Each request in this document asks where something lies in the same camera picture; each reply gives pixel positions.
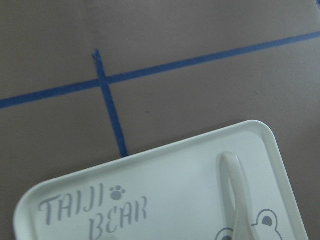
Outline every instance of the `white plate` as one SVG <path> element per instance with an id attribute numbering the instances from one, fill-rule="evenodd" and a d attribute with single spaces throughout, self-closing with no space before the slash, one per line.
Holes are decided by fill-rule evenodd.
<path id="1" fill-rule="evenodd" d="M 256 239 L 307 240 L 275 137 L 255 120 L 40 183 L 15 210 L 16 239 L 230 240 L 224 152 L 240 161 Z"/>

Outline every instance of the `blue tape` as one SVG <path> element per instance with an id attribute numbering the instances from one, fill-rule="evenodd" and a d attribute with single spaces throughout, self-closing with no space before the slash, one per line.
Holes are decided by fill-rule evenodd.
<path id="1" fill-rule="evenodd" d="M 100 87 L 104 96 L 104 101 L 109 112 L 115 139 L 118 144 L 121 157 L 126 157 L 128 156 L 128 150 L 126 146 L 125 136 L 120 125 L 116 106 L 112 97 L 109 82 L 105 74 L 105 69 L 104 69 L 104 65 L 103 65 L 99 50 L 96 50 L 93 53 L 93 56 L 94 56 L 95 65 L 96 65 L 96 73 L 98 75 Z"/>
<path id="2" fill-rule="evenodd" d="M 110 84 L 115 84 L 115 83 L 131 80 L 131 79 L 146 77 L 149 75 L 168 72 L 175 69 L 186 68 L 186 67 L 190 67 L 198 64 L 208 63 L 208 62 L 226 59 L 226 58 L 239 56 L 243 54 L 249 54 L 257 51 L 262 51 L 266 49 L 280 47 L 283 45 L 298 43 L 298 42 L 311 40 L 319 37 L 320 37 L 320 31 L 313 32 L 305 35 L 260 43 L 252 46 L 241 47 L 233 50 L 222 51 L 222 52 L 213 53 L 210 55 L 205 55 L 205 56 L 195 57 L 187 60 L 176 61 L 176 62 L 164 64 L 164 65 L 149 67 L 149 68 L 145 68 L 137 71 L 131 71 L 131 72 L 122 73 L 118 75 L 108 76 L 107 80 Z"/>
<path id="3" fill-rule="evenodd" d="M 43 91 L 38 91 L 34 93 L 29 93 L 21 96 L 15 96 L 11 98 L 6 98 L 0 100 L 0 109 L 12 107 L 15 105 L 20 105 L 20 104 L 26 104 L 42 99 L 48 99 L 48 98 L 53 98 L 65 94 L 71 94 L 83 90 L 88 90 L 92 88 L 99 87 L 99 80 L 90 80 L 90 81 L 85 81 L 85 82 L 80 82 L 76 84 L 71 84 L 67 86 L 61 86 L 57 88 L 52 88 L 48 90 L 43 90 Z"/>

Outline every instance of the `gray surface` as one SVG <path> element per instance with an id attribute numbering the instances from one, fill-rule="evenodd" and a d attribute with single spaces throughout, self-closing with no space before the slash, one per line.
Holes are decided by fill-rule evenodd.
<path id="1" fill-rule="evenodd" d="M 0 100 L 320 30 L 316 1 L 7 1 Z M 273 130 L 309 238 L 320 236 L 320 40 L 111 86 L 131 154 L 249 119 Z M 101 90 L 0 109 L 0 238 L 32 186 L 120 157 Z"/>

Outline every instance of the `cartoon bear face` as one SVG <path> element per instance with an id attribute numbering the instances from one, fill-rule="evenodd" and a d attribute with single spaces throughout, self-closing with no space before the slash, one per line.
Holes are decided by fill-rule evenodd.
<path id="1" fill-rule="evenodd" d="M 262 210 L 256 219 L 256 223 L 251 225 L 254 232 L 259 236 L 259 240 L 283 240 L 277 231 L 278 218 L 276 214 L 269 210 Z M 215 240 L 232 240 L 233 230 L 231 228 L 223 228 L 218 232 Z"/>

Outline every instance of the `paw print logo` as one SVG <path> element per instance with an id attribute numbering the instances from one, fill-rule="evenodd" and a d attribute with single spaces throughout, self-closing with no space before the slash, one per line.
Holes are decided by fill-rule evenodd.
<path id="1" fill-rule="evenodd" d="M 122 198 L 122 195 L 126 192 L 126 190 L 122 189 L 122 187 L 118 185 L 116 187 L 111 187 L 110 192 L 111 199 L 117 201 Z"/>

